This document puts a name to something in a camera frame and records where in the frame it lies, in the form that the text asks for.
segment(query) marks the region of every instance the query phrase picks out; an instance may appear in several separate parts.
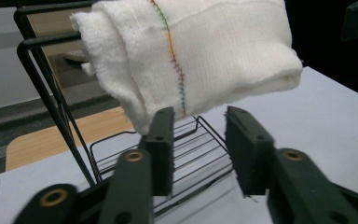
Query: dish rack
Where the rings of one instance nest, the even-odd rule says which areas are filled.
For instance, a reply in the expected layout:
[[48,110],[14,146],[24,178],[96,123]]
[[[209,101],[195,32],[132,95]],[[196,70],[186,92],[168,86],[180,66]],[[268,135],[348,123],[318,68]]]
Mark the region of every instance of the dish rack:
[[[87,7],[91,6],[93,2],[25,7],[19,8],[15,13],[15,21],[25,39],[18,46],[21,63],[91,186],[112,175],[118,155],[126,150],[137,148],[141,135],[126,131],[101,139],[88,147],[41,49],[49,45],[80,40],[80,33],[35,37],[27,16]],[[48,90],[52,92],[53,98],[50,97]],[[74,133],[71,130],[71,124],[75,130]],[[80,156],[75,144],[75,136],[78,137],[86,152],[91,172]],[[213,183],[231,173],[232,170],[225,141],[207,120],[202,116],[197,116],[176,122],[174,126],[172,195],[170,197],[154,197],[156,216],[203,192]]]

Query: gray wall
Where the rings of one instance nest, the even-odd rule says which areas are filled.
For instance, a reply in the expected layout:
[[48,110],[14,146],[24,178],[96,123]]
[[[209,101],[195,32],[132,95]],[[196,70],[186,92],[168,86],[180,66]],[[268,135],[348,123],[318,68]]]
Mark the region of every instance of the gray wall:
[[17,57],[22,37],[13,21],[14,11],[14,7],[0,8],[0,107],[39,98]]

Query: screw hole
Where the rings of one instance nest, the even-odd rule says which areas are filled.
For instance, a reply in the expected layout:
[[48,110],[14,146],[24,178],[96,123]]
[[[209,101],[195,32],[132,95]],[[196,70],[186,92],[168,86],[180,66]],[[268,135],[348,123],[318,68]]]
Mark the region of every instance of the screw hole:
[[65,189],[54,189],[40,199],[40,205],[44,207],[54,206],[63,202],[68,197],[68,191]]
[[345,217],[344,215],[340,214],[339,212],[330,212],[328,214],[328,216],[334,220],[336,223],[340,223],[340,224],[347,224],[348,223],[348,218]]
[[139,161],[144,157],[144,154],[140,152],[130,152],[126,155],[127,161]]
[[284,151],[283,156],[291,161],[302,161],[303,156],[296,151]]
[[115,224],[128,224],[132,220],[132,214],[129,212],[119,213],[115,217]]

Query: white towel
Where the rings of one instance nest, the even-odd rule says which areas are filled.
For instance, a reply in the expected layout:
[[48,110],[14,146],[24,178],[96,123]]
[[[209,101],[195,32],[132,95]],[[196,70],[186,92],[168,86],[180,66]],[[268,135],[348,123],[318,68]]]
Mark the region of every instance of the white towel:
[[300,81],[283,0],[102,1],[71,19],[85,71],[142,134],[161,108],[182,119]]

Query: white table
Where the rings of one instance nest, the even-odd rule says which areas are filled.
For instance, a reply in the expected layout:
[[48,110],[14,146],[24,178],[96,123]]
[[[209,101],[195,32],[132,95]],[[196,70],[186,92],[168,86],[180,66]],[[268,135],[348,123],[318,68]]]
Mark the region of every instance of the white table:
[[[358,93],[306,67],[292,91],[249,97],[231,104],[251,112],[275,147],[307,153],[324,174],[358,192]],[[203,115],[224,136],[227,106]],[[0,224],[11,223],[39,190],[69,183],[88,187],[70,152],[0,174]],[[180,206],[157,223],[271,223],[266,197],[243,199],[234,175]]]

